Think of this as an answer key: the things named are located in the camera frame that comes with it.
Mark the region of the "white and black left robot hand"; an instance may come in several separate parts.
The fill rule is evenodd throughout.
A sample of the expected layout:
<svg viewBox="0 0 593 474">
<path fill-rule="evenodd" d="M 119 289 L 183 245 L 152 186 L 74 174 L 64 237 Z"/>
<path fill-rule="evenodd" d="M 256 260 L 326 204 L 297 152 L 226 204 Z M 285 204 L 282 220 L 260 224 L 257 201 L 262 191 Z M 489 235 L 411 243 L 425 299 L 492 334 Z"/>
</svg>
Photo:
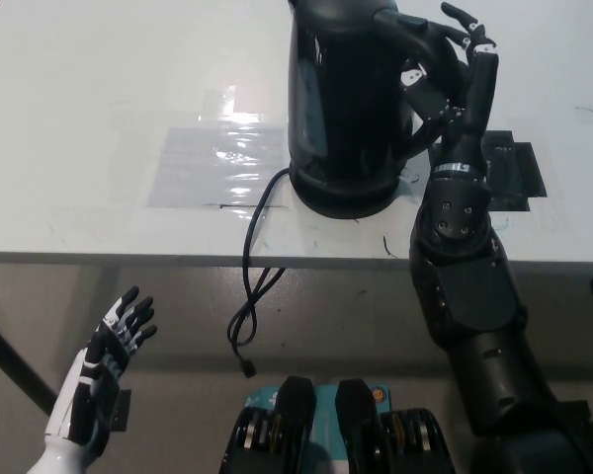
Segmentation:
<svg viewBox="0 0 593 474">
<path fill-rule="evenodd" d="M 157 333 L 153 298 L 139 288 L 120 296 L 78 351 L 44 431 L 44 451 L 32 473 L 84 473 L 108 444 L 131 358 Z"/>
</svg>

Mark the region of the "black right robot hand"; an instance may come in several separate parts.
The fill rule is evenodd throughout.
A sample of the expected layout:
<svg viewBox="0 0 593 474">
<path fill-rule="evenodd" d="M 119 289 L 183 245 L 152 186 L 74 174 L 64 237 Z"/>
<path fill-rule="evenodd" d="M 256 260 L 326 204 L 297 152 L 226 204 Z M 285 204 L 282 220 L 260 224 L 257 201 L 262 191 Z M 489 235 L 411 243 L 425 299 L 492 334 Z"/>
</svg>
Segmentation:
<svg viewBox="0 0 593 474">
<path fill-rule="evenodd" d="M 481 142 L 493 104 L 499 56 L 485 25 L 448 3 L 442 12 L 462 26 L 459 30 L 420 19 L 406 20 L 412 55 L 401 74 L 402 90 L 424 124 L 442 136 L 436 169 L 487 171 Z"/>
</svg>

